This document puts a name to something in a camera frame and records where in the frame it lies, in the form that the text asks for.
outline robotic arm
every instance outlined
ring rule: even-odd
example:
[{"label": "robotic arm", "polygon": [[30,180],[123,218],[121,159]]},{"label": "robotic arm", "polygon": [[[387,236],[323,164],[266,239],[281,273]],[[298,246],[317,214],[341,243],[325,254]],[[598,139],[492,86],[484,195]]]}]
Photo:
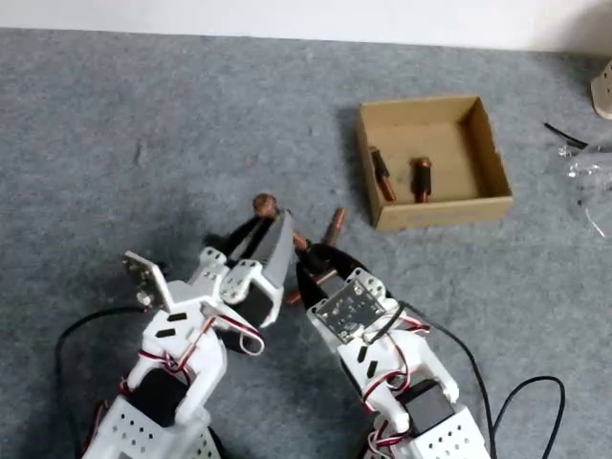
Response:
[{"label": "robotic arm", "polygon": [[252,218],[220,250],[205,247],[187,282],[166,282],[155,263],[124,255],[138,301],[159,311],[84,459],[222,457],[205,403],[226,372],[226,346],[263,352],[258,328],[276,321],[292,249],[293,219],[281,211]]},{"label": "robotic arm", "polygon": [[[428,327],[348,254],[322,244],[297,254],[308,318],[366,408],[379,413],[361,457],[489,459],[456,381],[422,336]],[[317,285],[327,273],[331,280]]]}]

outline red wire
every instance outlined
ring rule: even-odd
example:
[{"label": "red wire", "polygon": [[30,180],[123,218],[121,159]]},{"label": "red wire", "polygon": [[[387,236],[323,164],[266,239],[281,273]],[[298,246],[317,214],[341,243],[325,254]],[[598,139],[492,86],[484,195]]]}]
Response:
[{"label": "red wire", "polygon": [[[204,324],[204,328],[202,328],[202,332],[200,333],[200,336],[198,337],[198,339],[200,339],[200,337],[208,331],[208,329],[212,326],[212,323],[214,322],[215,319],[216,317],[213,316],[209,320],[206,321],[206,323]],[[189,360],[189,358],[193,355],[193,353],[196,350],[197,346],[195,344],[196,342],[198,342],[198,339],[196,339],[195,342],[191,344],[190,349],[187,350],[187,352],[181,357],[181,361],[179,363],[177,371],[183,371],[183,368],[185,368],[187,361]]]},{"label": "red wire", "polygon": [[403,375],[404,371],[393,370],[384,373],[378,379],[376,379],[372,384],[370,384],[365,392],[361,395],[361,399],[364,403],[367,403],[367,398],[372,394],[372,392],[382,383],[387,381],[389,378],[395,378],[396,376]]},{"label": "red wire", "polygon": [[121,382],[119,383],[119,393],[122,396],[127,396],[127,395],[130,395],[132,393],[132,391],[130,390],[129,386],[127,385],[127,379],[126,378],[121,378]]},{"label": "red wire", "polygon": [[376,446],[378,448],[386,448],[386,447],[392,447],[393,445],[397,445],[398,443],[400,443],[404,437],[406,436],[407,432],[404,433],[394,433],[393,435],[388,436],[387,438],[383,438],[383,433],[386,430],[386,428],[389,426],[389,423],[387,420],[382,421],[381,426],[379,427],[379,429],[377,430],[376,436],[374,438],[374,441],[376,443]]},{"label": "red wire", "polygon": [[148,359],[151,359],[151,360],[153,360],[153,361],[157,361],[157,360],[159,360],[159,361],[163,361],[163,360],[164,360],[164,358],[163,358],[163,357],[161,357],[161,356],[156,356],[155,354],[151,354],[150,352],[146,352],[146,351],[144,351],[144,350],[142,350],[142,349],[141,349],[140,351],[138,351],[138,354],[139,354],[140,356],[147,357]]},{"label": "red wire", "polygon": [[408,329],[408,332],[418,332],[418,331],[428,332],[431,328],[429,327],[429,325],[425,325],[424,323],[422,323],[421,321],[413,317],[400,317],[400,319],[408,323],[409,325],[412,325]]},{"label": "red wire", "polygon": [[393,347],[395,347],[396,352],[400,356],[400,360],[402,361],[402,364],[404,367],[404,383],[398,389],[398,395],[399,395],[410,387],[410,371],[408,369],[408,362],[405,359],[404,351],[402,351],[402,348],[393,339],[393,337],[391,337],[391,335],[387,333],[387,336],[389,337],[389,339],[391,339],[391,342],[393,343]]},{"label": "red wire", "polygon": [[94,405],[94,415],[92,416],[92,422],[89,425],[89,430],[87,432],[87,438],[85,439],[85,445],[83,445],[83,450],[81,451],[81,456],[85,455],[87,452],[87,448],[91,445],[92,440],[94,439],[94,435],[96,435],[96,430],[98,430],[101,413],[103,409],[108,409],[108,403],[105,400],[99,400]]},{"label": "red wire", "polygon": [[263,337],[261,336],[261,334],[259,334],[259,332],[257,332],[255,329],[248,327],[246,325],[243,325],[242,323],[240,323],[237,320],[234,320],[233,318],[227,317],[227,316],[219,316],[219,318],[221,318],[222,320],[224,320],[225,322],[233,325],[234,327],[236,327],[239,330],[245,331],[247,333],[251,333],[253,335],[256,335],[258,338],[263,339]]},{"label": "red wire", "polygon": [[185,377],[187,385],[191,385],[191,377],[189,376],[189,371],[186,368],[183,369],[183,376]]}]

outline cardboard box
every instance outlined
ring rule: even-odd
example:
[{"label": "cardboard box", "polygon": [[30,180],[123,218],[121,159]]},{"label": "cardboard box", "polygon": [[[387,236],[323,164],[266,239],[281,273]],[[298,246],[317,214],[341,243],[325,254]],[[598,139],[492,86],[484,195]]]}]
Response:
[{"label": "cardboard box", "polygon": [[[489,117],[478,96],[366,102],[358,125],[374,226],[456,225],[502,217],[512,204]],[[383,198],[371,147],[381,151],[397,200]],[[431,195],[416,204],[411,162],[429,157]]]}]

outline white wall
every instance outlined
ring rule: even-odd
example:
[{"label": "white wall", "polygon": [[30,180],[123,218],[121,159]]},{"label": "white wall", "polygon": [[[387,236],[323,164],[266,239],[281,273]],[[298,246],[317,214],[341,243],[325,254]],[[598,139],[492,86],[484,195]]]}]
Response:
[{"label": "white wall", "polygon": [[0,0],[0,27],[612,55],[612,0]]}]

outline black wire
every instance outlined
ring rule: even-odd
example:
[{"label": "black wire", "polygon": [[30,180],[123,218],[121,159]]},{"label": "black wire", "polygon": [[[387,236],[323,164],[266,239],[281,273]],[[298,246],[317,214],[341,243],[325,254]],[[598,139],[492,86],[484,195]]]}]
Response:
[{"label": "black wire", "polygon": [[582,150],[582,149],[586,148],[587,146],[589,146],[589,144],[587,142],[581,141],[579,139],[576,139],[575,137],[572,137],[572,136],[570,136],[568,134],[565,134],[563,131],[561,131],[560,129],[555,128],[549,122],[545,122],[544,123],[544,127],[546,127],[547,129],[551,130],[552,132],[554,132],[558,136],[560,136],[563,139],[565,139],[566,141],[568,141],[568,144],[570,144],[571,146],[575,146],[576,148],[579,148],[580,150]]},{"label": "black wire", "polygon": [[529,380],[522,382],[517,387],[515,387],[513,391],[510,393],[510,395],[508,396],[508,398],[506,399],[506,401],[504,402],[504,404],[502,405],[501,409],[499,410],[497,419],[495,420],[495,423],[493,424],[493,435],[497,433],[497,429],[499,428],[499,424],[501,423],[501,420],[504,417],[504,413],[506,412],[508,405],[513,400],[513,398],[516,396],[516,394],[518,394],[518,392],[523,390],[529,384],[538,383],[540,381],[551,381],[553,383],[556,383],[559,389],[558,411],[557,411],[557,417],[555,418],[555,425],[553,426],[553,431],[551,432],[551,435],[548,439],[548,443],[546,444],[546,449],[544,449],[544,454],[542,455],[542,459],[547,459],[551,453],[551,450],[553,449],[553,444],[555,443],[555,440],[557,438],[558,430],[561,427],[561,420],[563,419],[563,411],[565,410],[565,385],[563,385],[563,382],[561,382],[559,378],[556,378],[554,376],[536,376],[534,378],[530,378]]},{"label": "black wire", "polygon": [[85,316],[84,318],[77,320],[70,327],[68,327],[57,339],[57,343],[55,345],[55,395],[57,397],[57,404],[59,405],[60,411],[64,411],[64,415],[66,417],[66,422],[68,423],[68,427],[70,429],[70,434],[72,436],[73,448],[75,459],[79,459],[81,457],[81,443],[78,435],[78,426],[77,420],[75,419],[75,413],[70,407],[68,402],[68,398],[66,397],[66,393],[64,390],[64,376],[63,376],[63,368],[61,362],[61,354],[64,346],[64,342],[66,339],[77,329],[85,325],[86,323],[91,322],[92,320],[96,320],[101,317],[107,316],[118,316],[122,314],[132,314],[132,313],[143,313],[145,310],[139,306],[120,306],[117,308],[104,309],[102,311],[97,311],[96,313],[90,314],[89,316]]},{"label": "black wire", "polygon": [[372,344],[374,341],[382,338],[384,335],[386,335],[386,333],[389,331],[389,329],[393,326],[393,324],[397,321],[398,317],[400,316],[400,314],[402,313],[402,311],[404,310],[404,307],[402,307],[402,305],[400,304],[400,307],[398,308],[398,310],[393,313],[393,317],[386,322],[386,324],[376,333],[376,335],[374,335],[374,337],[372,339],[369,339],[367,341],[368,344]]},{"label": "black wire", "polygon": [[437,328],[442,333],[444,333],[449,338],[451,338],[453,341],[455,341],[459,345],[459,347],[461,347],[463,351],[466,353],[466,355],[468,356],[468,359],[470,360],[470,364],[471,364],[471,369],[473,370],[474,375],[476,376],[476,380],[478,381],[478,387],[480,387],[480,393],[482,394],[482,400],[485,404],[485,417],[487,420],[487,431],[489,433],[489,445],[490,445],[491,459],[497,459],[497,447],[495,445],[495,436],[493,434],[493,419],[492,419],[492,413],[491,413],[491,403],[489,401],[489,392],[487,392],[487,387],[485,386],[485,382],[480,373],[480,368],[478,368],[478,364],[476,363],[476,359],[474,358],[473,353],[463,341],[457,338],[446,327],[444,327],[443,325],[440,325],[435,320],[432,320],[425,313],[421,312],[420,310],[412,306],[407,301],[400,300],[399,303],[402,307],[406,308],[409,311],[412,311],[417,316],[422,317],[424,320],[429,322],[429,324],[431,324],[433,327]]},{"label": "black wire", "polygon": [[468,359],[470,359],[471,368],[474,372],[474,375],[476,376],[476,380],[478,381],[478,386],[480,387],[482,399],[485,404],[485,417],[487,418],[487,431],[489,433],[491,459],[497,459],[497,446],[495,443],[495,434],[497,433],[497,429],[499,428],[499,424],[501,423],[501,420],[503,419],[506,409],[508,408],[508,406],[510,405],[510,402],[513,400],[516,394],[518,394],[518,392],[520,392],[522,389],[524,389],[528,385],[537,383],[540,381],[551,381],[558,385],[560,397],[559,397],[557,417],[555,418],[555,424],[553,425],[553,430],[549,436],[548,443],[546,444],[546,449],[544,449],[544,454],[542,455],[542,459],[548,459],[548,456],[550,455],[551,450],[553,449],[555,440],[557,438],[558,430],[561,426],[563,412],[565,411],[565,386],[563,385],[563,382],[559,378],[556,378],[554,376],[536,376],[536,377],[530,378],[527,381],[522,382],[517,387],[515,387],[513,391],[510,393],[510,395],[506,398],[506,400],[504,401],[504,404],[499,410],[497,419],[495,419],[495,422],[493,422],[492,414],[491,414],[491,404],[489,401],[489,393],[487,392],[487,387],[485,386],[485,382],[482,379],[482,375],[480,374],[480,370],[478,368],[478,365],[476,364],[474,355],[470,351],[468,346],[463,341],[461,341],[459,338],[457,338],[454,334],[452,334],[451,331],[449,331],[446,327],[440,325],[434,320],[431,320],[431,318],[429,318],[426,314],[424,314],[423,312],[421,312],[420,310],[412,306],[410,303],[406,301],[399,301],[399,303],[400,303],[400,306],[402,306],[403,308],[406,308],[409,311],[412,311],[417,316],[420,316],[425,321],[429,322],[431,326],[433,326],[434,328],[437,328],[442,333],[444,333],[449,338],[451,338],[453,341],[455,341],[457,344],[459,344],[459,346],[463,349],[463,351],[468,356]]}]

